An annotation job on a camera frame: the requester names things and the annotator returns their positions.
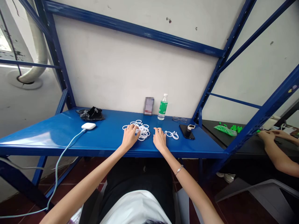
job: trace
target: shoe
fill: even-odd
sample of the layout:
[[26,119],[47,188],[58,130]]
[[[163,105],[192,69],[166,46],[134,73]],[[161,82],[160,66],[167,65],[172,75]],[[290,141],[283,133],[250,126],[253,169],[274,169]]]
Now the shoe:
[[218,177],[224,177],[224,173],[219,173],[219,172],[217,172],[216,175],[217,175]]
[[229,184],[235,180],[236,174],[224,174],[224,179]]

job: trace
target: bracelet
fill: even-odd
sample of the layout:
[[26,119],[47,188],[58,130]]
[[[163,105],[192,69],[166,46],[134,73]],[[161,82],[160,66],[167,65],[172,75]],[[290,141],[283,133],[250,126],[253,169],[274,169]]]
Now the bracelet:
[[175,175],[177,175],[182,168],[183,168],[183,165],[181,165],[181,167],[177,170],[177,173]]

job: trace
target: red tile floor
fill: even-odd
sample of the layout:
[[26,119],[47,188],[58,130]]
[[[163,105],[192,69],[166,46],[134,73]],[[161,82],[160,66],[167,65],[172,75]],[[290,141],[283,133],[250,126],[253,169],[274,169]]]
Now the red tile floor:
[[[72,169],[68,176],[57,188],[57,191],[52,199],[52,203],[56,204],[62,199],[77,183],[80,182],[87,174],[89,174],[94,168],[96,168],[105,158],[94,157],[89,162],[85,162],[81,159],[78,164]],[[185,159],[183,160],[184,167],[198,181],[199,169],[198,160]],[[61,176],[67,167],[59,170],[59,176]],[[46,193],[53,186],[55,181],[54,174],[47,176],[42,179],[39,184],[39,189]],[[106,178],[99,185],[98,190],[100,191],[106,181]],[[176,177],[173,175],[173,185],[175,190],[178,191],[182,188]],[[203,189],[212,201],[215,209],[222,218],[225,224],[235,223],[263,223],[263,224],[276,224],[277,222],[272,216],[259,204],[259,202],[250,195],[248,192],[244,192],[223,200],[219,203],[214,201],[214,196],[226,185],[228,185],[223,178],[215,176],[209,183],[207,183]],[[199,224],[195,208],[193,207],[192,201],[189,200],[189,214],[190,223]],[[26,197],[21,194],[16,194],[8,200],[0,203],[0,216],[2,215],[15,215],[23,214],[28,212],[38,211],[39,208],[30,202]],[[12,218],[12,219],[1,219],[1,224],[38,224],[45,216],[44,212],[40,212],[34,215],[25,217]]]

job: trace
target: hand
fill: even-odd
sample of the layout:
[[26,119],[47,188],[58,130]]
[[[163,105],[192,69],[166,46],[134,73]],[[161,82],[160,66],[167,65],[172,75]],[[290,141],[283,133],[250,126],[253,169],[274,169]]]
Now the hand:
[[275,139],[275,135],[274,133],[270,132],[270,131],[261,131],[258,133],[259,137],[263,140],[263,141],[274,141]]
[[285,133],[283,130],[271,130],[270,133],[273,133],[276,137],[280,137],[283,139],[291,140],[293,137],[287,133]]
[[140,130],[138,131],[137,135],[135,135],[136,129],[139,129],[137,125],[129,124],[124,130],[124,137],[122,139],[121,147],[124,148],[126,152],[135,144],[140,135]]
[[159,150],[161,154],[168,150],[166,146],[166,134],[162,131],[162,128],[154,128],[156,133],[153,137],[153,142],[155,147]]

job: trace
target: plastic bag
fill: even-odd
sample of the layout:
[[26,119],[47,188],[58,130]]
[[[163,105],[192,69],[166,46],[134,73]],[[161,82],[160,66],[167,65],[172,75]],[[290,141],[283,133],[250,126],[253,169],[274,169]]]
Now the plastic bag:
[[237,136],[237,132],[229,129],[228,127],[224,127],[222,125],[217,125],[214,128],[216,128],[217,130],[222,131],[230,136]]
[[90,109],[76,110],[82,120],[104,120],[102,109],[92,107]]

